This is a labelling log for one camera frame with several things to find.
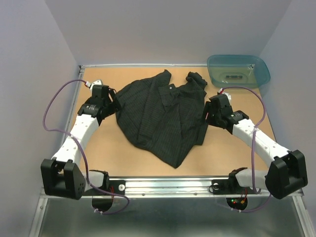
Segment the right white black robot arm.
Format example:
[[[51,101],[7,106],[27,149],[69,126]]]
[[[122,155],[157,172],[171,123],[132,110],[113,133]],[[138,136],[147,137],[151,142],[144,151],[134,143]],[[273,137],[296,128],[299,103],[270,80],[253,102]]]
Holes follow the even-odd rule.
[[[205,104],[203,115],[208,125],[225,129],[242,140],[268,167],[268,171],[246,167],[235,169],[227,179],[212,183],[214,194],[238,194],[244,188],[256,187],[282,199],[307,186],[308,176],[303,153],[279,145],[258,129],[244,112],[234,112],[228,94],[211,97]]]

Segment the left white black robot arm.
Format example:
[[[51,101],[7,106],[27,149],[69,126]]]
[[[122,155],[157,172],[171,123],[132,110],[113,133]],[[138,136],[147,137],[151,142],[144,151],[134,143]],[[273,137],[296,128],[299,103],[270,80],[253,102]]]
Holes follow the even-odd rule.
[[[80,199],[84,192],[94,189],[103,195],[111,191],[106,171],[79,169],[80,161],[87,160],[84,150],[101,122],[121,109],[116,91],[101,80],[85,82],[91,96],[80,107],[71,131],[51,159],[41,163],[45,194],[62,198]]]

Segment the black striped long sleeve shirt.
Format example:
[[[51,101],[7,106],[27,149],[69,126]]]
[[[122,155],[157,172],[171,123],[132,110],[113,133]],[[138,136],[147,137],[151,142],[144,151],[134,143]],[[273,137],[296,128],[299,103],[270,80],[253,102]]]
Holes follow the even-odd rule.
[[[172,74],[136,80],[117,92],[121,110],[117,124],[127,140],[178,168],[193,146],[204,142],[207,123],[203,120],[207,82],[189,72],[186,83],[176,87]]]

